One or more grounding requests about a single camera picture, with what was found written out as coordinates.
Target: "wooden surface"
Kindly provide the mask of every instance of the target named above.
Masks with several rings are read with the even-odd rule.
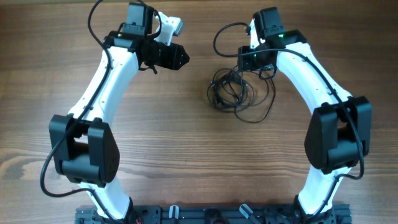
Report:
[[[275,78],[269,117],[246,124],[209,107],[213,73],[236,59],[217,56],[212,40],[231,22],[278,6],[288,29],[300,29],[317,59],[353,95],[373,106],[371,150],[362,180],[344,180],[335,203],[350,203],[354,223],[398,222],[398,2],[190,1],[153,2],[181,17],[190,63],[175,72],[139,72],[120,103],[113,133],[121,151],[118,177],[136,205],[289,203],[310,164],[303,141],[310,113],[291,82]],[[50,198],[39,173],[50,150],[48,124],[66,114],[88,86],[101,57],[86,18],[91,4],[0,7],[0,223],[71,223],[87,194]],[[93,16],[98,37],[117,29],[127,5],[102,4]],[[220,36],[219,48],[247,45],[242,27]],[[251,81],[264,93],[265,88]],[[267,103],[245,114],[262,116]],[[54,192],[76,185],[57,175]]]

